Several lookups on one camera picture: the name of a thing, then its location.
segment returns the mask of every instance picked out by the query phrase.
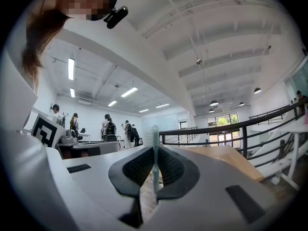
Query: person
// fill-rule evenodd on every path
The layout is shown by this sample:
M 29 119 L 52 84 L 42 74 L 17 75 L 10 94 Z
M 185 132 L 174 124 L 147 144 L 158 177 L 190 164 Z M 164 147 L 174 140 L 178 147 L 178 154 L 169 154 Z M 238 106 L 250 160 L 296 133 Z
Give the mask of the person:
M 62 117 L 60 115 L 60 107 L 57 104 L 54 104 L 53 107 L 51 107 L 52 111 L 54 112 L 54 115 L 52 117 L 52 121 L 60 126 L 62 126 L 61 121 Z
M 74 113 L 72 116 L 72 119 L 70 120 L 70 129 L 74 130 L 76 133 L 76 138 L 78 140 L 78 130 L 79 130 L 79 126 L 78 126 L 78 115 L 77 113 Z
M 21 16 L 7 44 L 28 85 L 37 91 L 40 57 L 70 18 L 96 21 L 112 12 L 117 0 L 34 0 Z
M 130 142 L 132 143 L 135 140 L 134 147 L 139 145 L 139 134 L 137 132 L 135 124 L 132 125 L 131 133 L 130 133 Z
M 124 129 L 124 149 L 130 149 L 130 134 L 131 134 L 131 124 L 128 120 L 125 121 L 125 126 L 122 124 L 122 128 Z
M 116 141 L 116 125 L 113 123 L 111 117 L 107 118 L 108 124 L 106 127 L 106 137 L 104 141 Z
M 300 102 L 300 101 L 302 101 L 303 99 L 306 98 L 306 96 L 303 95 L 302 92 L 301 92 L 300 90 L 298 90 L 298 91 L 296 92 L 296 94 L 297 94 L 297 97 L 298 97 L 298 102 Z M 298 108 L 299 108 L 299 114 L 300 114 L 300 115 L 304 115 L 304 114 L 305 114 L 305 105 L 307 105 L 307 103 L 302 104 L 302 105 L 300 105 L 300 106 L 298 107 Z
M 102 122 L 102 140 L 106 141 L 106 129 L 109 123 L 108 118 L 110 117 L 109 114 L 105 114 L 105 120 Z

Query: wooden surface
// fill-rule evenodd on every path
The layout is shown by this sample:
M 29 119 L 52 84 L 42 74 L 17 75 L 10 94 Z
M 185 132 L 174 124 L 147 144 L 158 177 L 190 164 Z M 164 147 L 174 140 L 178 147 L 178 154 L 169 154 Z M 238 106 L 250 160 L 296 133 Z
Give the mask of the wooden surface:
M 261 181 L 263 175 L 240 153 L 233 149 L 230 145 L 211 146 L 211 147 L 179 147 L 180 149 L 190 152 L 199 153 L 202 155 L 210 156 L 219 160 L 223 160 L 232 166 L 238 168 L 250 178 Z

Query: brown hair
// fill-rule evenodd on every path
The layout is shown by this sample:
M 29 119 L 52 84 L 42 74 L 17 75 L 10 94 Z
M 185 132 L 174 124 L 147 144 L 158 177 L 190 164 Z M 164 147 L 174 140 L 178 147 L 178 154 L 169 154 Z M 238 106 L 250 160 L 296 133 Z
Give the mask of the brown hair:
M 74 116 L 72 116 L 72 119 L 71 119 L 71 121 L 69 122 L 69 124 L 70 124 L 70 126 L 74 126 L 75 124 L 74 124 Z
M 52 38 L 61 31 L 69 17 L 58 9 L 45 11 L 37 16 L 26 30 L 26 48 L 23 52 L 23 68 L 38 88 L 40 56 Z

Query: ceiling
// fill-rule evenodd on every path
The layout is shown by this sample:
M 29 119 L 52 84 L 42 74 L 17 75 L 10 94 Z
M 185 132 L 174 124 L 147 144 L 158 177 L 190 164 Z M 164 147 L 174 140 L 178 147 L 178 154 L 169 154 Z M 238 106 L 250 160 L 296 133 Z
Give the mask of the ceiling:
M 127 20 L 185 83 L 197 116 L 212 100 L 231 110 L 249 105 L 288 17 L 277 0 L 118 0 L 124 5 Z
M 75 59 L 74 81 L 68 79 L 69 58 Z M 120 66 L 57 38 L 48 45 L 42 62 L 57 94 L 70 97 L 70 88 L 74 88 L 76 98 L 82 103 L 108 108 L 108 104 L 115 100 L 117 103 L 110 108 L 135 114 L 145 109 L 149 109 L 148 113 L 157 112 L 156 107 L 166 103 L 170 104 L 167 107 L 177 106 L 167 96 Z M 138 90 L 122 98 L 121 95 L 132 87 Z

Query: doorway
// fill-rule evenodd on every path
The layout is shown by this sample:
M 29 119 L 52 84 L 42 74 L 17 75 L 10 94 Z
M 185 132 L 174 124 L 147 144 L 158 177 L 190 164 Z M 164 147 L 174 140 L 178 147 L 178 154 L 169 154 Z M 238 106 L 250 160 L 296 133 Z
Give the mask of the doorway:
M 232 139 L 232 135 L 231 133 L 225 133 L 225 134 L 219 134 L 218 135 L 218 141 L 229 141 Z M 231 145 L 232 146 L 232 142 L 222 142 L 219 143 L 219 145 Z
M 186 121 L 179 122 L 179 129 L 182 129 L 182 128 L 187 128 L 187 122 Z

